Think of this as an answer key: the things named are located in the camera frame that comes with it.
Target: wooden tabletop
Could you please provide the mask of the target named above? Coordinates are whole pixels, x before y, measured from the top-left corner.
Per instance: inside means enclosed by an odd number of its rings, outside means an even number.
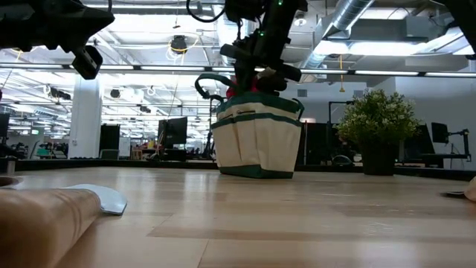
[[[92,183],[123,192],[59,268],[474,267],[465,182],[360,173],[256,180],[214,170],[97,167],[23,172],[18,188]]]

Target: wall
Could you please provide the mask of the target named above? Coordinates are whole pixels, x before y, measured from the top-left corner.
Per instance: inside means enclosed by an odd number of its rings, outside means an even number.
[[[355,90],[365,90],[366,83],[344,83],[345,92],[340,92],[340,83],[290,83],[288,89],[281,93],[281,97],[297,98],[306,108],[303,118],[315,119],[317,123],[328,122],[330,101],[351,101]],[[298,89],[306,89],[307,97],[299,98]],[[344,105],[332,105],[332,122],[337,123],[344,115]]]

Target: ceiling light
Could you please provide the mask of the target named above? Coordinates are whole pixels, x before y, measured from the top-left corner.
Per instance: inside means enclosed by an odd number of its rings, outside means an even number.
[[[204,67],[189,66],[141,66],[144,71],[204,71]]]
[[[345,42],[333,42],[322,40],[319,42],[318,46],[314,49],[315,54],[348,54],[349,48]]]
[[[418,71],[356,71],[360,75],[417,76]]]
[[[457,72],[427,72],[426,77],[464,77],[476,78],[476,73],[457,73]]]
[[[31,130],[31,127],[8,127],[9,130]]]
[[[1,95],[2,98],[4,99],[8,99],[8,100],[12,100],[12,101],[20,101],[19,98],[15,97],[15,96],[12,96],[12,95],[9,95],[9,94],[2,94]]]
[[[62,68],[59,64],[0,63],[0,68]]]
[[[213,67],[213,71],[235,71],[233,67]]]
[[[329,70],[329,69],[304,69],[300,70],[302,74],[346,74],[347,70]]]
[[[101,70],[133,70],[134,66],[101,66]]]
[[[419,46],[408,42],[355,42],[349,54],[364,56],[410,56]]]
[[[91,8],[108,8],[107,4],[86,4],[86,7]],[[164,5],[164,4],[114,4],[113,8],[125,8],[125,9],[173,9],[173,10],[183,10],[186,7],[175,6],[175,5]],[[190,6],[191,10],[196,10],[198,7],[196,5]],[[203,10],[211,10],[211,8],[202,7]]]

